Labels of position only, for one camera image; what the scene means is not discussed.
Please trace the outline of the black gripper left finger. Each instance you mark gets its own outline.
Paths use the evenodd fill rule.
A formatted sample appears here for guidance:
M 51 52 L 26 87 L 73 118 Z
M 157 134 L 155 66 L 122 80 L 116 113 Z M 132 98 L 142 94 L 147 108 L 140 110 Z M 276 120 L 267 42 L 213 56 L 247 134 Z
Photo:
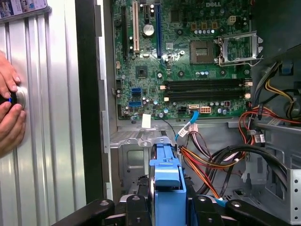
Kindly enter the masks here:
M 130 193 L 115 204 L 112 200 L 94 200 L 54 223 L 55 226 L 151 226 L 149 179 L 140 176 Z

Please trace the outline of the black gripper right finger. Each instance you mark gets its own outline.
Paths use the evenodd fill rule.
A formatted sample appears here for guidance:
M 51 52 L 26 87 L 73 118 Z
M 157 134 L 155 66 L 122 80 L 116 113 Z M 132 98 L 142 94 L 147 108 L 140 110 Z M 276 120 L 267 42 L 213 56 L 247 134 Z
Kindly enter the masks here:
M 197 195 L 190 180 L 187 190 L 188 226 L 288 226 L 289 224 L 243 200 L 222 202 Z

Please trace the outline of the person's right hand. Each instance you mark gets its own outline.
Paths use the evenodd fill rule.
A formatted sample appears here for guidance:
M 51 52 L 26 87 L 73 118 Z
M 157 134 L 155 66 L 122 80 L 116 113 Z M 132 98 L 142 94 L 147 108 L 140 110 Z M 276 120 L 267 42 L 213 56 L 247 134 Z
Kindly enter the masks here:
M 26 112 L 20 104 L 12 108 L 10 102 L 0 105 L 0 157 L 12 152 L 23 140 Z

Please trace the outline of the person's left hand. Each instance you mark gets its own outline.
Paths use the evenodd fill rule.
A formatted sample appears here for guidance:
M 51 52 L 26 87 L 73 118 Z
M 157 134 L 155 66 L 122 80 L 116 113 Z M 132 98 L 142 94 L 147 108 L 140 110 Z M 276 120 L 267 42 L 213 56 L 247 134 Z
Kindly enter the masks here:
M 17 92 L 17 85 L 21 78 L 12 64 L 7 60 L 4 52 L 0 52 L 0 94 L 5 98 L 11 98 L 11 92 Z

